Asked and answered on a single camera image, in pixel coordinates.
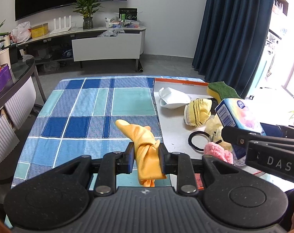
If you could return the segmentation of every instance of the pink fluffy cloth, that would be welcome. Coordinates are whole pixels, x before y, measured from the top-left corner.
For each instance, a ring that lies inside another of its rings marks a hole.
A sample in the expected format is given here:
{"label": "pink fluffy cloth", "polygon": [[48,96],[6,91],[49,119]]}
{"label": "pink fluffy cloth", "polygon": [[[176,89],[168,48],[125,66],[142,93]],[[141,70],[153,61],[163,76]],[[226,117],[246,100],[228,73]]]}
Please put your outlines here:
{"label": "pink fluffy cloth", "polygon": [[[223,160],[224,162],[233,164],[232,153],[228,150],[225,150],[220,145],[218,145],[214,142],[209,142],[205,145],[203,155],[212,155],[216,158]],[[195,178],[197,180],[198,188],[202,187],[203,184],[202,184],[200,174],[196,173]]]}

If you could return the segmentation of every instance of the white ribbed panel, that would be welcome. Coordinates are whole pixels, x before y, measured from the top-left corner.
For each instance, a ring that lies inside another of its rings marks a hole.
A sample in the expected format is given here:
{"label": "white ribbed panel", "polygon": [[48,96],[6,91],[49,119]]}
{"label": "white ribbed panel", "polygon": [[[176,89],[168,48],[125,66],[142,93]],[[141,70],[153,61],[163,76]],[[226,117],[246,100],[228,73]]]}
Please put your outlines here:
{"label": "white ribbed panel", "polygon": [[11,97],[6,103],[6,110],[15,127],[19,129],[30,114],[36,99],[36,91],[32,78]]}
{"label": "white ribbed panel", "polygon": [[0,162],[2,162],[9,153],[19,143],[18,137],[10,127],[6,117],[0,116]]}

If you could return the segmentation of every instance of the white router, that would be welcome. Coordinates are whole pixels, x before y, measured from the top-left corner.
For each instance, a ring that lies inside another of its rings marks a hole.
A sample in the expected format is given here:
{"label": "white router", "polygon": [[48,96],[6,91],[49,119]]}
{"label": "white router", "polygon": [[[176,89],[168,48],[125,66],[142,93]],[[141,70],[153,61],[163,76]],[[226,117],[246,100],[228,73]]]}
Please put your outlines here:
{"label": "white router", "polygon": [[54,30],[50,32],[50,34],[55,34],[59,32],[67,32],[71,29],[72,27],[72,16],[69,16],[69,27],[66,27],[66,16],[64,17],[64,28],[61,26],[61,18],[59,17],[59,28],[56,28],[56,18],[53,19],[53,24],[54,24]]}

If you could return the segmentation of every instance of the tablecloth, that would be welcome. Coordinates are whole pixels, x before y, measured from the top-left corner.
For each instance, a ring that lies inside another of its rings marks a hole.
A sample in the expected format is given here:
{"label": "tablecloth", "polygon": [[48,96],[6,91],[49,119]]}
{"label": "tablecloth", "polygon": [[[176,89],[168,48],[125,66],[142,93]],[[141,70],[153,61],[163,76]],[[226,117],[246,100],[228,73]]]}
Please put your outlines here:
{"label": "tablecloth", "polygon": [[[115,126],[117,119],[148,125],[154,137],[162,141],[153,94],[154,78],[114,76],[61,80],[40,111],[26,140],[13,186],[83,154],[95,159],[108,152],[125,151],[130,140]],[[117,186],[120,185],[140,186],[136,164],[130,175],[117,176]],[[156,180],[155,185],[171,185],[169,176],[166,180]]]}

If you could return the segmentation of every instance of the green scouring pad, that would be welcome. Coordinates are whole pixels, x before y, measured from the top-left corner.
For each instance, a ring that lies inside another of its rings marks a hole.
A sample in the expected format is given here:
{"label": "green scouring pad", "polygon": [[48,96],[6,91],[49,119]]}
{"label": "green scouring pad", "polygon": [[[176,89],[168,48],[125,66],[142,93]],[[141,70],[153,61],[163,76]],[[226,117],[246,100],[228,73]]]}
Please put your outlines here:
{"label": "green scouring pad", "polygon": [[225,98],[241,99],[235,89],[223,81],[209,83],[206,92],[208,95],[214,97],[218,101],[218,104]]}

